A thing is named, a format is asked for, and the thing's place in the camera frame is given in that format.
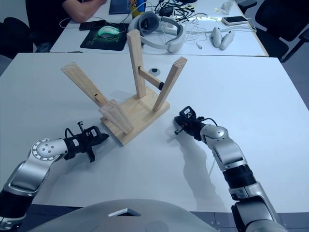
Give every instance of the black mouse pad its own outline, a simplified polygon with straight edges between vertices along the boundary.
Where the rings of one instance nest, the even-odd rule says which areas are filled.
[[[109,24],[106,26],[112,26],[119,29],[121,33],[112,36],[110,38],[102,38],[98,36],[99,29],[90,30],[87,37],[81,44],[81,48],[90,49],[101,49],[101,50],[112,50],[112,51],[122,51],[126,45],[126,33],[129,26],[128,23],[121,24]]]

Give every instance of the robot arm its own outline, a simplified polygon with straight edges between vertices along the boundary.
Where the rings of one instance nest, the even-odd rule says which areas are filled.
[[[279,224],[277,213],[270,203],[261,184],[256,181],[239,146],[228,136],[224,127],[204,124],[211,118],[196,117],[187,106],[175,117],[180,129],[205,143],[212,150],[215,160],[229,185],[236,227],[239,231],[287,231]]]
[[[26,217],[26,211],[40,187],[47,178],[50,167],[61,158],[69,160],[77,153],[88,154],[90,162],[95,161],[92,146],[101,144],[109,136],[102,134],[98,127],[82,128],[82,133],[65,139],[41,139],[36,141],[28,159],[20,163],[0,192],[0,231],[18,228]]]

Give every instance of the smartphone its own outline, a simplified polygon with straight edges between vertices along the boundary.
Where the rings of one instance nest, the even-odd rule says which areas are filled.
[[[248,20],[243,16],[235,16],[235,17],[225,17],[222,18],[222,22],[227,25],[237,25],[247,23]]]
[[[103,27],[105,23],[106,23],[105,20],[81,23],[79,26],[79,30],[98,29],[98,28]]]

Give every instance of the white table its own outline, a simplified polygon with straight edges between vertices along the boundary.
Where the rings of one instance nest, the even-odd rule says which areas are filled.
[[[177,58],[145,55],[144,65],[164,79]],[[308,212],[309,112],[279,61],[186,58],[165,114],[125,147],[111,138],[98,145],[93,163],[86,154],[55,163],[34,203],[143,198],[229,212],[233,200],[211,151],[174,135],[173,118],[190,105],[229,130],[278,212]],[[0,77],[0,187],[36,140],[64,137],[66,127],[78,133],[78,121],[103,130],[98,107],[60,70],[72,61],[109,99],[123,102],[136,92],[129,55],[18,54]]]
[[[225,17],[226,15],[222,14],[221,12],[216,12],[215,8],[220,8],[222,3],[226,0],[199,0],[195,3],[196,5],[196,12],[203,12],[207,13],[209,17]],[[153,3],[154,5],[157,4],[157,0],[149,0],[149,2]],[[94,14],[96,17],[101,17],[106,19],[109,22],[120,22],[125,17],[126,14],[115,14],[109,15],[109,7],[110,2],[108,1],[106,4],[102,5],[98,11]],[[230,11],[229,16],[239,16],[242,15],[240,9],[236,4],[233,4],[233,7]],[[89,21],[98,20],[97,18],[91,18]],[[131,21],[131,17],[126,20],[126,23]],[[186,24],[187,31],[190,31],[192,28],[191,24]],[[79,31],[78,29],[79,24],[70,21],[67,26],[67,29],[64,29],[62,34],[60,35],[59,39],[51,49],[51,52],[73,52],[73,51],[80,51],[80,52],[87,52],[87,53],[129,53],[128,45],[126,44],[123,51],[109,51],[109,50],[99,50],[99,49],[86,49],[80,48],[80,45],[86,38],[88,31]],[[199,27],[205,28],[207,31],[212,31],[214,27],[219,27],[221,29],[227,28],[223,23],[213,21],[213,20],[202,20],[199,23]],[[167,41],[173,38],[172,35],[167,35]],[[162,33],[154,32],[151,35],[147,35],[147,38],[155,43],[165,43],[164,35]],[[208,39],[204,40],[204,36],[200,36],[195,41],[188,41],[185,42],[183,47],[176,52],[176,55],[217,55],[217,56],[268,56],[267,52],[265,51],[263,45],[260,43],[259,39],[257,38],[256,34],[253,32],[239,32],[237,31],[235,34],[235,38],[230,46],[225,50],[219,50],[215,48],[211,44],[211,40]],[[196,42],[203,47],[199,49],[196,45]],[[151,48],[149,46],[144,46],[143,48],[144,54],[156,54],[156,55],[167,55],[170,54],[166,50],[158,50]]]

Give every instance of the white vr headset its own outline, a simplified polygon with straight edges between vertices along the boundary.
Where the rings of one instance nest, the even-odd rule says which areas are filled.
[[[144,35],[150,34],[155,30],[161,31],[161,26],[166,23],[170,23],[177,27],[177,35],[174,39],[171,39],[166,44],[155,44],[145,39]],[[140,31],[141,43],[153,48],[166,49],[169,52],[177,52],[184,42],[184,29],[181,24],[168,17],[158,17],[152,11],[144,12],[143,14],[135,17],[130,23],[128,31],[132,31],[134,29],[138,29]]]

